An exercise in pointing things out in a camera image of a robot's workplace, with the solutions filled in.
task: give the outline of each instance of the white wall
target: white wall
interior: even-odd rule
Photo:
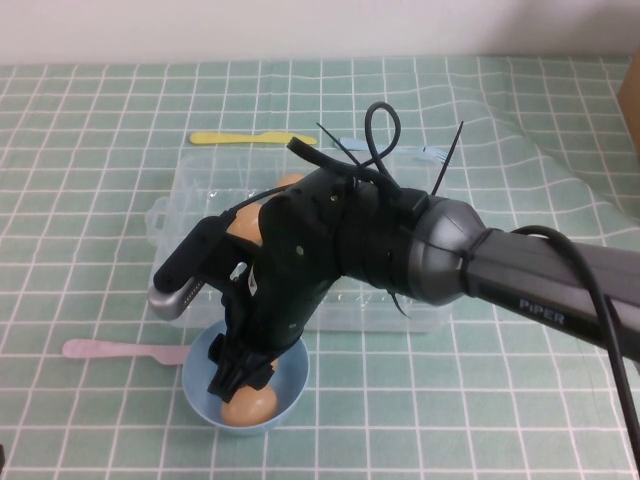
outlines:
[[[624,53],[640,0],[0,0],[0,63]]]

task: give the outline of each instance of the table surface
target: table surface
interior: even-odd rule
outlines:
[[[640,246],[640,166],[615,92],[628,58],[389,58],[0,67],[0,442],[7,480],[633,478],[604,352],[463,299],[434,334],[306,332],[309,386],[264,437],[216,432],[178,368],[73,361],[74,337],[188,343],[147,311],[144,214],[193,130],[446,148],[487,225]],[[389,137],[376,120],[375,134]],[[399,176],[410,180],[420,165]],[[629,369],[634,389],[640,378]]]

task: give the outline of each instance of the brown egg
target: brown egg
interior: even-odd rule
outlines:
[[[240,388],[229,403],[222,402],[222,421],[232,427],[251,427],[271,420],[278,409],[276,392],[269,385],[261,390]]]
[[[260,227],[258,226],[260,208],[261,206],[257,203],[250,203],[241,209],[227,231],[231,235],[250,240],[253,243],[262,243],[262,235],[260,235]]]
[[[304,175],[300,175],[299,173],[292,173],[291,175],[287,175],[280,179],[280,181],[276,184],[277,187],[284,187],[285,185],[293,185],[294,183],[298,183],[300,180],[304,178]]]

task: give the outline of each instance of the clear plastic container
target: clear plastic container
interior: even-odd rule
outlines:
[[[346,161],[339,150],[328,154]],[[366,152],[359,152],[357,156],[369,158]],[[407,155],[389,156],[385,164],[401,186],[427,191],[440,171],[437,164]],[[219,147],[185,156],[176,169],[170,196],[160,198],[146,216],[147,237],[157,246],[149,286],[153,274],[200,219],[219,214],[245,198],[273,188],[285,175],[307,174],[314,169],[282,147]],[[446,186],[440,188],[439,194],[443,194]],[[170,323],[176,327],[210,326],[224,318],[220,299],[220,292],[205,286],[182,316]],[[398,296],[398,300],[411,318],[398,312],[387,292],[343,277],[331,288],[307,328],[432,332],[441,328],[451,315],[451,305],[432,307],[402,296]]]

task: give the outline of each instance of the light blue bowl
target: light blue bowl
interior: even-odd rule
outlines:
[[[268,422],[252,427],[231,427],[222,422],[220,407],[222,400],[207,392],[209,383],[218,368],[208,358],[209,346],[219,333],[226,331],[224,322],[204,330],[191,344],[182,369],[182,386],[191,407],[209,423],[234,435],[259,435],[282,424],[295,408],[309,380],[309,353],[302,341],[287,350],[278,359],[269,385],[276,392],[278,410]]]

